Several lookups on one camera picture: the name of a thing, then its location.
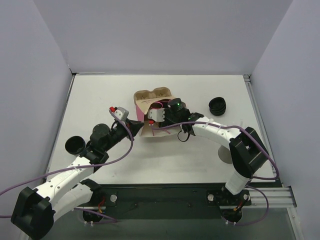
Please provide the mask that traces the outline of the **pink and cream paper bag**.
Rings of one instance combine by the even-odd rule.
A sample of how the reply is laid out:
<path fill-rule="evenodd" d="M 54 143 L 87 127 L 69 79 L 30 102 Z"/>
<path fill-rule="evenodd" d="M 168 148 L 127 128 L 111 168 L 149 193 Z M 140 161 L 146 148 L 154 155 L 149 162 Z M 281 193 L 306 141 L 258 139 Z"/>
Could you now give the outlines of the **pink and cream paper bag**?
<path fill-rule="evenodd" d="M 179 133 L 181 129 L 178 126 L 160 130 L 165 123 L 165 110 L 168 108 L 168 102 L 172 99 L 174 99 L 173 96 L 134 98 L 137 120 L 144 123 L 144 126 L 139 131 L 140 137 L 167 137 Z"/>

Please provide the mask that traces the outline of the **black paper cup with lettering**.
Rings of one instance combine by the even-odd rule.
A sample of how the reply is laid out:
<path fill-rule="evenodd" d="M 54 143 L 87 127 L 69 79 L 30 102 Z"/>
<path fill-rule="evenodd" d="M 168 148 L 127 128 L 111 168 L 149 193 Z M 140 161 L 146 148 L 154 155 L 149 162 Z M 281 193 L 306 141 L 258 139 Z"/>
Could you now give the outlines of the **black paper cup with lettering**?
<path fill-rule="evenodd" d="M 86 147 L 86 142 L 81 136 L 72 136 L 65 142 L 65 150 L 71 155 L 80 154 Z"/>

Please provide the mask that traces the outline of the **stack of black cup lids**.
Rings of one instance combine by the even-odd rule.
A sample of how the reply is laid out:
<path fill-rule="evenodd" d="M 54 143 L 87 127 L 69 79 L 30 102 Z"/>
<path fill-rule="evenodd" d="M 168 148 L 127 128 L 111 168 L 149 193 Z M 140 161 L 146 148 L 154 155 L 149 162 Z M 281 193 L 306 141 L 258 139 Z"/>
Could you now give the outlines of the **stack of black cup lids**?
<path fill-rule="evenodd" d="M 214 116 L 222 116 L 227 109 L 226 101 L 223 97 L 215 97 L 208 103 L 209 111 Z"/>

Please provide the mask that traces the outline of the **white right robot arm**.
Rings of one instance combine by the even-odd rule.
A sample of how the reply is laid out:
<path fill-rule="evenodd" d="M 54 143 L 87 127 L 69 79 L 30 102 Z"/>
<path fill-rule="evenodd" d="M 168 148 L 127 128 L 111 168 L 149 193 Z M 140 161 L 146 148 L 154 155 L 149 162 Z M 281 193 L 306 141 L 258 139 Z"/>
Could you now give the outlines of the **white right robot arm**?
<path fill-rule="evenodd" d="M 180 125 L 184 133 L 209 139 L 230 152 L 234 173 L 221 192 L 227 204 L 239 199 L 240 192 L 268 159 L 267 150 L 253 128 L 227 127 L 201 113 L 191 113 L 180 98 L 170 100 L 164 110 L 164 126 L 172 125 Z"/>

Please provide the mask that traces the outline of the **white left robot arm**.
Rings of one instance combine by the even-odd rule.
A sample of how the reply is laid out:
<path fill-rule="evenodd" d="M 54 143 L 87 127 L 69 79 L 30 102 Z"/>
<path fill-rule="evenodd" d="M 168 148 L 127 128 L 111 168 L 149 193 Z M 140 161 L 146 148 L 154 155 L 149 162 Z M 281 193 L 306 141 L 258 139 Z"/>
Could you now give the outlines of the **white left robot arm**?
<path fill-rule="evenodd" d="M 75 160 L 65 169 L 55 171 L 49 181 L 31 189 L 24 188 L 18 195 L 10 221 L 33 240 L 42 239 L 63 215 L 79 205 L 88 203 L 95 206 L 100 203 L 102 193 L 99 184 L 89 179 L 104 163 L 108 151 L 125 138 L 131 141 L 144 126 L 137 120 L 116 119 L 115 126 L 97 124 L 89 142 L 80 137 L 80 146 L 76 147 L 76 137 L 65 143 L 70 154 L 76 154 Z"/>

